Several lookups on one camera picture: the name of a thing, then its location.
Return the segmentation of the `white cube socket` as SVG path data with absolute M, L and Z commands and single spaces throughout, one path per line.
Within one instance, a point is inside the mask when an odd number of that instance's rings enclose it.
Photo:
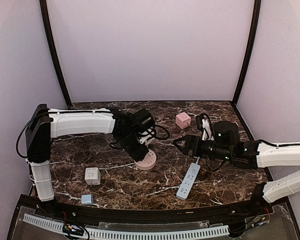
M 89 186 L 101 184 L 101 172 L 98 167 L 88 167 L 85 169 L 84 180 Z

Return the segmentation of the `small blue plug adapter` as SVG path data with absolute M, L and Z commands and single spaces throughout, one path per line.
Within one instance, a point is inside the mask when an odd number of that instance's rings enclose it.
M 92 194 L 84 194 L 81 196 L 81 204 L 83 206 L 92 206 L 94 204 L 94 197 Z

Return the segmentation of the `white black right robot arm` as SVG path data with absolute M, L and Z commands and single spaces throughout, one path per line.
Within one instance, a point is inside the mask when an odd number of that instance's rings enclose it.
M 263 139 L 241 141 L 238 126 L 222 120 L 212 124 L 206 138 L 185 135 L 173 141 L 184 155 L 229 162 L 240 169 L 300 166 L 300 142 L 271 143 Z M 300 192 L 300 170 L 278 180 L 261 183 L 254 199 L 273 203 Z

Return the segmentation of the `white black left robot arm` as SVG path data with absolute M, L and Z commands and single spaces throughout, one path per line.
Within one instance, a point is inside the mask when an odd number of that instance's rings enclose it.
M 36 196 L 41 202 L 55 199 L 51 174 L 53 143 L 111 136 L 108 145 L 125 151 L 135 162 L 154 156 L 153 140 L 167 140 L 170 132 L 156 123 L 145 108 L 126 112 L 119 108 L 55 109 L 39 104 L 15 142 L 17 155 L 25 159 Z

